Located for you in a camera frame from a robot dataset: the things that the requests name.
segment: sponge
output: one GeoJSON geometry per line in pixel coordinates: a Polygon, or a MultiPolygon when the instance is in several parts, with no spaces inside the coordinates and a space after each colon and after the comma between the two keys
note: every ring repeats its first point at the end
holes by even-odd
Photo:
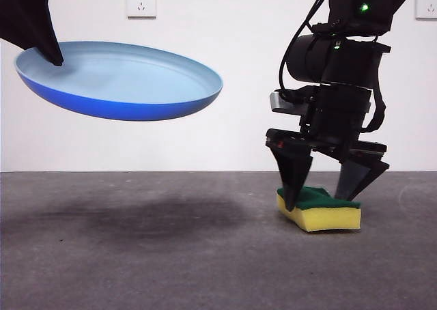
{"type": "Polygon", "coordinates": [[[324,188],[304,187],[292,211],[285,207],[283,188],[278,189],[279,210],[301,229],[360,229],[361,204],[332,198],[324,188]]]}

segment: wall socket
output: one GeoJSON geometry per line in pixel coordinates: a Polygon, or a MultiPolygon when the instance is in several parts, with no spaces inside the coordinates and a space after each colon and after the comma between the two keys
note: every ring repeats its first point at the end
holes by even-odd
{"type": "Polygon", "coordinates": [[[156,0],[126,0],[128,18],[156,18],[156,0]]]}
{"type": "Polygon", "coordinates": [[[437,0],[416,0],[416,18],[437,19],[437,0]]]}

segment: gray floor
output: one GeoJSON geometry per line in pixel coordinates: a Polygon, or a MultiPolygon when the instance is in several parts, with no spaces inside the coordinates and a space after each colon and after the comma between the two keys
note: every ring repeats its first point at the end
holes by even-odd
{"type": "Polygon", "coordinates": [[[386,173],[359,232],[316,234],[277,173],[1,179],[2,309],[437,309],[437,173],[386,173]]]}

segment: black cable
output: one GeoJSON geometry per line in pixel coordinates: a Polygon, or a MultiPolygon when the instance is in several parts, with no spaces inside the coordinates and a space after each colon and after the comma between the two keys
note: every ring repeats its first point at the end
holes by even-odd
{"type": "Polygon", "coordinates": [[[311,7],[311,9],[308,12],[308,15],[305,19],[305,21],[303,22],[303,24],[299,27],[298,31],[295,33],[292,41],[290,42],[290,44],[287,47],[287,50],[285,51],[285,54],[283,56],[281,65],[279,67],[279,87],[281,89],[285,89],[284,87],[284,82],[283,82],[283,71],[284,71],[284,67],[285,67],[285,62],[287,61],[287,57],[288,54],[290,53],[294,43],[297,41],[297,39],[299,38],[299,35],[302,33],[303,29],[307,26],[311,26],[309,24],[309,21],[313,18],[314,14],[319,10],[320,6],[323,4],[325,0],[316,0],[315,3],[313,4],[313,6],[311,7]]]}

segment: blue plate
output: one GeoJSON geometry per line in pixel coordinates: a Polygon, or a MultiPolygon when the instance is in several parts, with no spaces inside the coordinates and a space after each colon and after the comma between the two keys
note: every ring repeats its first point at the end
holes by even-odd
{"type": "Polygon", "coordinates": [[[211,104],[223,86],[203,64],[155,48],[112,42],[59,45],[63,66],[31,48],[17,57],[17,72],[43,99],[86,115],[130,121],[183,117],[211,104]]]}

